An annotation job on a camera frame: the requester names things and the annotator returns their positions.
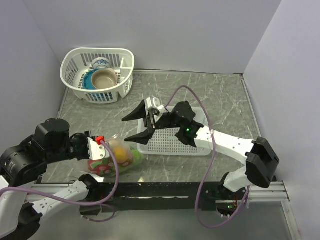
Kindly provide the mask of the clear zip top bag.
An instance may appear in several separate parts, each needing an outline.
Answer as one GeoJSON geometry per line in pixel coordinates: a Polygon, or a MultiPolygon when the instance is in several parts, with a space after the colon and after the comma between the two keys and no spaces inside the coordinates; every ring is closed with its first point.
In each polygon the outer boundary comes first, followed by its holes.
{"type": "MultiPolygon", "coordinates": [[[[110,138],[107,143],[115,156],[120,174],[147,159],[135,147],[128,142],[124,142],[117,135],[110,138]]],[[[99,177],[114,177],[116,175],[116,167],[111,156],[99,160],[88,160],[87,169],[90,174],[99,177]]]]}

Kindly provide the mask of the white perforated tray basket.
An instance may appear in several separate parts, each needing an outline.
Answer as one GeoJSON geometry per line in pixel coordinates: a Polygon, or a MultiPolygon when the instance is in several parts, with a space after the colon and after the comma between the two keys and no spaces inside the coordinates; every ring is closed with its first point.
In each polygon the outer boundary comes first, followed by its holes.
{"type": "MultiPolygon", "coordinates": [[[[201,107],[192,107],[196,116],[194,120],[205,126],[209,125],[206,119],[206,115],[201,107]]],[[[142,119],[138,120],[137,133],[145,131],[144,122],[142,119]]],[[[192,157],[204,157],[211,154],[212,150],[207,148],[196,148],[190,145],[184,145],[178,138],[176,133],[179,128],[168,128],[156,130],[149,140],[147,145],[138,144],[137,150],[145,155],[164,155],[164,156],[192,156],[192,157]]]]}

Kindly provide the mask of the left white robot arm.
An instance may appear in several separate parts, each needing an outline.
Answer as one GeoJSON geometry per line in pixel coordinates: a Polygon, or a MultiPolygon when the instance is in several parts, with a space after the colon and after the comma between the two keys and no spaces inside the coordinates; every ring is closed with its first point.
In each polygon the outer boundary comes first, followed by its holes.
{"type": "Polygon", "coordinates": [[[97,143],[89,132],[70,135],[70,124],[50,118],[19,145],[0,157],[0,238],[28,239],[41,221],[61,211],[64,204],[87,206],[100,193],[98,182],[89,174],[54,195],[34,190],[33,184],[49,164],[67,160],[101,160],[110,149],[97,143]]]}

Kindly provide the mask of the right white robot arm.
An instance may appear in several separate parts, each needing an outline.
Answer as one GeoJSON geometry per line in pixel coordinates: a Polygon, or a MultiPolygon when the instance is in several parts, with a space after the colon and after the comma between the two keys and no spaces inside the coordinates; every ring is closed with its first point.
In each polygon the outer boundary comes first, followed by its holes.
{"type": "Polygon", "coordinates": [[[188,101],[178,102],[168,110],[156,97],[149,97],[122,121],[143,120],[145,131],[125,138],[126,142],[147,145],[157,130],[178,128],[175,137],[184,145],[204,148],[240,162],[242,168],[227,172],[212,196],[229,200],[248,186],[267,189],[274,179],[280,160],[270,143],[263,137],[244,139],[210,129],[195,121],[196,113],[188,101]]]}

